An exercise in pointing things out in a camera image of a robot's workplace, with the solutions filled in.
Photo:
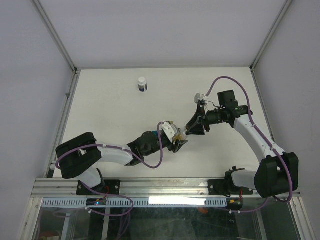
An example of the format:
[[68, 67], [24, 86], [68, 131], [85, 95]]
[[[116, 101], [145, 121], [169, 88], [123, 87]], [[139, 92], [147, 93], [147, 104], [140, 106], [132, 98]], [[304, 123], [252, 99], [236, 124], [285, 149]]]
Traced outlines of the clear jar orange pills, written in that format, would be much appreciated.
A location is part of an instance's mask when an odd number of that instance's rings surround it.
[[174, 135], [174, 141], [185, 141], [187, 138], [187, 130], [185, 128], [178, 128], [177, 133]]

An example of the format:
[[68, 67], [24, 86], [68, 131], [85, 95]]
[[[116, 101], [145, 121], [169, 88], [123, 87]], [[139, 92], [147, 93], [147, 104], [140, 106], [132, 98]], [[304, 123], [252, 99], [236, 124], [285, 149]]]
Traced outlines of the weekly pill organizer strip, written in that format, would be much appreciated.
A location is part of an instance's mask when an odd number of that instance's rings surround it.
[[152, 131], [152, 133], [153, 133], [155, 136], [158, 136], [158, 135], [159, 135], [157, 130]]

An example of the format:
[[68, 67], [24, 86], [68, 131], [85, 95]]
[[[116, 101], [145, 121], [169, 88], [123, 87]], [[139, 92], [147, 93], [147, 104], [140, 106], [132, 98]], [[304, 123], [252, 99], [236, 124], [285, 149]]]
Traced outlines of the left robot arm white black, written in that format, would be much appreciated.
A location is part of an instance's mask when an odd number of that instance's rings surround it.
[[97, 141], [92, 132], [86, 132], [61, 145], [56, 150], [55, 167], [63, 179], [77, 179], [79, 185], [93, 194], [106, 192], [106, 183], [98, 162], [115, 163], [125, 167], [142, 164], [157, 169], [164, 160], [164, 149], [177, 153], [188, 142], [184, 133], [169, 137], [165, 130], [144, 132], [124, 146], [107, 145]]

